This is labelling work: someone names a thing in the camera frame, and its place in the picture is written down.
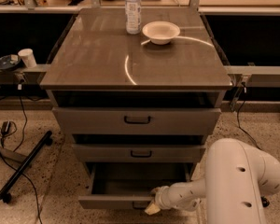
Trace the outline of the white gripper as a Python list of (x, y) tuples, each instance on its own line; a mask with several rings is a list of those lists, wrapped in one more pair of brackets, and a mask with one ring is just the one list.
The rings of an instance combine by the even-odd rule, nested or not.
[(155, 202), (151, 201), (145, 209), (149, 216), (157, 214), (160, 210), (172, 209), (175, 207), (177, 194), (169, 186), (156, 187), (150, 194), (155, 195)]

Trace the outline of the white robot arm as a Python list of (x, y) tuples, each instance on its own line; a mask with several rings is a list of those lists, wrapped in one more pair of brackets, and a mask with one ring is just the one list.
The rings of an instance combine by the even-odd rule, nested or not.
[(205, 177), (152, 190), (146, 208), (193, 211), (206, 199), (208, 224), (267, 224), (262, 197), (280, 191), (280, 162), (242, 141), (217, 140), (207, 152)]

